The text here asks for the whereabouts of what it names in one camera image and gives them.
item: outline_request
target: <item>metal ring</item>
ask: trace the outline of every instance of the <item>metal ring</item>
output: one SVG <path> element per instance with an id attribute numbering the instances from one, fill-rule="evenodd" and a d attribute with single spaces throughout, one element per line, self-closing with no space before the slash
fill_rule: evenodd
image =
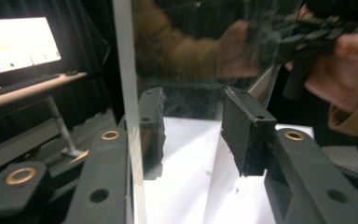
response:
<path id="1" fill-rule="evenodd" d="M 103 133 L 103 135 L 101 136 L 103 140 L 107 140 L 107 141 L 115 140 L 119 137 L 120 137 L 120 132 L 117 131 L 108 131 L 106 133 Z"/>
<path id="2" fill-rule="evenodd" d="M 16 175 L 21 172 L 28 172 L 28 174 L 25 176 L 22 176 L 20 178 L 17 178 Z M 14 171 L 10 175 L 8 175 L 6 182 L 9 185 L 18 185 L 18 184 L 27 182 L 32 177 L 34 177 L 34 175 L 36 175 L 36 169 L 34 167 L 24 167 L 24 168 L 18 169 L 17 171 Z"/>
<path id="3" fill-rule="evenodd" d="M 302 135 L 301 133 L 297 133 L 297 132 L 286 132 L 286 133 L 284 133 L 284 135 L 285 135 L 287 138 L 290 138 L 290 139 L 295 140 L 295 141 L 302 141 L 302 140 L 304 140 L 304 135 Z"/>

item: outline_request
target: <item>screw hole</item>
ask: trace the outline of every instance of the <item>screw hole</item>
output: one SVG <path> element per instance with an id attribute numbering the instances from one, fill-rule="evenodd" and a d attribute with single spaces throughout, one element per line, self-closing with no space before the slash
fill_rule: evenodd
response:
<path id="1" fill-rule="evenodd" d="M 119 137 L 120 137 L 120 133 L 117 131 L 108 131 L 106 133 L 103 133 L 103 135 L 101 136 L 103 140 L 107 140 L 107 141 L 114 140 Z"/>
<path id="2" fill-rule="evenodd" d="M 296 141 L 304 140 L 304 136 L 301 133 L 287 132 L 284 135 L 286 135 L 287 138 L 290 138 L 292 140 L 296 140 Z"/>
<path id="3" fill-rule="evenodd" d="M 106 189 L 96 189 L 89 196 L 89 200 L 93 203 L 101 203 L 107 199 L 109 196 L 109 191 Z"/>
<path id="4" fill-rule="evenodd" d="M 327 195 L 333 199 L 334 201 L 337 201 L 339 203 L 347 203 L 349 201 L 348 197 L 341 193 L 340 191 L 336 189 L 330 189 L 327 191 Z"/>

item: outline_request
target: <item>glass panel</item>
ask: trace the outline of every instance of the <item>glass panel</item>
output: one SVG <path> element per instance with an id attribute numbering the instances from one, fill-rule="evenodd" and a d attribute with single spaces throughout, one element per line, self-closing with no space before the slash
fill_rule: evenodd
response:
<path id="1" fill-rule="evenodd" d="M 252 184 L 238 178 L 220 137 L 223 89 L 248 91 L 267 106 L 280 68 L 274 63 L 278 42 L 290 35 L 301 1 L 131 2 L 137 83 L 123 89 L 126 104 L 126 95 L 134 94 L 126 90 L 135 86 L 140 99 L 139 118 L 126 111 L 128 125 L 140 122 L 147 222 L 211 223 L 231 216 L 221 215 L 229 193 Z M 126 59 L 120 60 L 121 66 Z"/>

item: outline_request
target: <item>hole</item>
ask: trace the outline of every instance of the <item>hole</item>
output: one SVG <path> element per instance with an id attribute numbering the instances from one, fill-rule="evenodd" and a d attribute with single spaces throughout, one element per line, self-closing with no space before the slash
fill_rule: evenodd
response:
<path id="1" fill-rule="evenodd" d="M 341 193 L 340 191 L 336 189 L 330 189 L 327 191 L 327 195 L 333 199 L 334 201 L 337 201 L 339 203 L 347 203 L 349 201 L 349 198 Z"/>
<path id="2" fill-rule="evenodd" d="M 32 179 L 34 175 L 36 175 L 36 169 L 34 167 L 24 167 L 8 175 L 6 182 L 8 185 L 18 185 Z"/>
<path id="3" fill-rule="evenodd" d="M 301 133 L 287 132 L 284 135 L 286 135 L 287 138 L 290 138 L 290 139 L 295 140 L 295 141 L 304 140 L 304 136 Z"/>
<path id="4" fill-rule="evenodd" d="M 106 189 L 96 189 L 89 196 L 89 200 L 94 203 L 101 203 L 107 199 L 109 196 L 109 191 Z"/>
<path id="5" fill-rule="evenodd" d="M 120 133 L 116 131 L 108 131 L 106 133 L 103 133 L 103 135 L 101 136 L 103 140 L 108 140 L 108 141 L 117 139 L 118 137 L 120 137 Z"/>

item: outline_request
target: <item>finger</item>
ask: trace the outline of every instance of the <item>finger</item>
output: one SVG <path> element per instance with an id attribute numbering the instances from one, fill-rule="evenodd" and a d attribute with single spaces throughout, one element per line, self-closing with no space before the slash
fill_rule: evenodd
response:
<path id="1" fill-rule="evenodd" d="M 336 43 L 335 54 L 351 61 L 358 61 L 358 34 L 343 35 Z"/>

